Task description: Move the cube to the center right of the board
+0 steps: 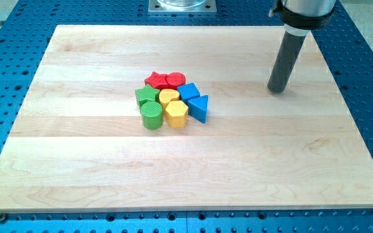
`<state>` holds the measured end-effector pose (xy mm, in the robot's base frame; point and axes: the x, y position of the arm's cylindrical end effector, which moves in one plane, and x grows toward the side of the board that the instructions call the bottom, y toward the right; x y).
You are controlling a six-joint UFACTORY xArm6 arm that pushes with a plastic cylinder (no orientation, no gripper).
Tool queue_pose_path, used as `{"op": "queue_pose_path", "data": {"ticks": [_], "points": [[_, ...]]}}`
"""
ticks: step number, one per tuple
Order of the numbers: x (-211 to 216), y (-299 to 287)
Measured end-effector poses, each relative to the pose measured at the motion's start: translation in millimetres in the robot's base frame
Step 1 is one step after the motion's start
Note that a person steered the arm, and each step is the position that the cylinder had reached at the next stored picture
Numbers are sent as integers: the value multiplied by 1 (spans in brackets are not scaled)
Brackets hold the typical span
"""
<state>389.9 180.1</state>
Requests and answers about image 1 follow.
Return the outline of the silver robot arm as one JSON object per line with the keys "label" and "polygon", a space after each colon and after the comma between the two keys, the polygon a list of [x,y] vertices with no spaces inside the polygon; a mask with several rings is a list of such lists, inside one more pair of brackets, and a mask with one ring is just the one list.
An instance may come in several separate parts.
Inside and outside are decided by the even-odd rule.
{"label": "silver robot arm", "polygon": [[335,12],[336,0],[274,0],[269,17],[280,15],[285,25],[303,30],[326,27]]}

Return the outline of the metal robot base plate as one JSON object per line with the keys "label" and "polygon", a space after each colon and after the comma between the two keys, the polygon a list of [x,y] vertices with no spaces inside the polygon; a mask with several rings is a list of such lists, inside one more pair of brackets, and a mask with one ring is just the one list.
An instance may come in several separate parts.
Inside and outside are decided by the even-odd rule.
{"label": "metal robot base plate", "polygon": [[217,12],[216,0],[149,0],[149,13]]}

